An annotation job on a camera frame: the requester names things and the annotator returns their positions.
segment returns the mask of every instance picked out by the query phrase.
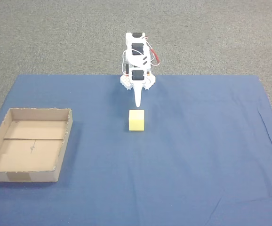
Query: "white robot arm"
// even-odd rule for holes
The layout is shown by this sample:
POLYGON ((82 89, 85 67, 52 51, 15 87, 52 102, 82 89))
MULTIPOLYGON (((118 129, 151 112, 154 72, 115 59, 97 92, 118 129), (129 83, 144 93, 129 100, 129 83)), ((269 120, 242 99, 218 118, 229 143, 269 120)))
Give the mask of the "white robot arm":
POLYGON ((120 82, 128 90, 133 88, 136 107, 141 103, 142 88, 149 89, 156 81, 151 73, 151 52, 158 62, 157 65, 160 63, 146 39, 145 33, 126 33, 127 50, 122 54, 122 67, 126 61, 126 70, 122 68, 120 82))

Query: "wire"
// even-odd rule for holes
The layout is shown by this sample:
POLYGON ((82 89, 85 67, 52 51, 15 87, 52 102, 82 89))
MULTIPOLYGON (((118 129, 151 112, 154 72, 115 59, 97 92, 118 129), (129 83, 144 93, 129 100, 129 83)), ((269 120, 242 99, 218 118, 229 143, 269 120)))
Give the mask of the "wire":
POLYGON ((136 50, 136 49, 132 49, 132 51, 135 51, 135 52, 140 53, 141 55, 143 55, 141 52, 139 52, 139 51, 136 50))
POLYGON ((153 66, 158 66, 158 65, 160 64, 159 57, 157 56, 155 50, 151 49, 151 51, 152 51, 152 53, 154 54, 154 56, 156 57, 156 60, 157 60, 157 64, 156 64, 156 65, 153 65, 152 63, 151 63, 151 65, 153 65, 153 66))
MULTIPOLYGON (((150 54, 151 54, 151 50, 150 50, 150 54)), ((153 54, 153 59, 151 60, 151 62, 155 59, 155 55, 153 54)))
POLYGON ((147 36, 144 36, 143 38, 145 38, 146 44, 150 47, 150 51, 153 53, 153 59, 151 60, 151 65, 152 65, 152 66, 158 66, 158 65, 160 64, 159 57, 157 56, 155 50, 153 50, 152 46, 151 46, 151 45, 149 44, 149 42, 147 41, 148 37, 147 37, 147 36), (152 64, 152 61, 153 61, 154 59, 157 60, 157 64, 156 64, 156 65, 152 64))
POLYGON ((123 51, 123 53, 122 53, 122 65, 121 65, 121 70, 122 70, 122 73, 123 73, 123 74, 126 74, 126 73, 123 71, 123 63, 125 62, 123 56, 124 56, 125 53, 126 53, 126 50, 123 51))

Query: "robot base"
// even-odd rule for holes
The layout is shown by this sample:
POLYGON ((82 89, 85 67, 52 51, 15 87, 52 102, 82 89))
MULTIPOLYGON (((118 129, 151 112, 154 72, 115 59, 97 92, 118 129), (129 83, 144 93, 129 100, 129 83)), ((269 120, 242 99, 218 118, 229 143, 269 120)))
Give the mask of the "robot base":
MULTIPOLYGON (((127 89, 130 90, 133 88, 130 83, 129 77, 125 74, 120 77, 121 84, 127 89)), ((153 74, 148 75, 144 80, 144 89, 149 89, 156 82, 156 77, 153 74)))

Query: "gray carpet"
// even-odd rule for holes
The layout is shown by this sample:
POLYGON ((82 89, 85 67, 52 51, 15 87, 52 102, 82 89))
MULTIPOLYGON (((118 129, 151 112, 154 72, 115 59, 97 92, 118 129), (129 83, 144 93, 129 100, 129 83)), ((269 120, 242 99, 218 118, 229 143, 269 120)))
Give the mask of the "gray carpet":
POLYGON ((155 74, 253 74, 272 104, 272 0, 2 0, 0 108, 18 74, 120 74, 126 32, 155 74))

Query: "cardboard box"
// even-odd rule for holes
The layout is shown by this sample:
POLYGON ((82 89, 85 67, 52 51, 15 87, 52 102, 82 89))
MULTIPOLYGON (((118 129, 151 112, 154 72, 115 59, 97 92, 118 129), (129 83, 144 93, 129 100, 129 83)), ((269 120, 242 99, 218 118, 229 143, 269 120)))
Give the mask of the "cardboard box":
POLYGON ((0 182, 58 181, 71 127, 71 109, 9 109, 0 126, 0 182))

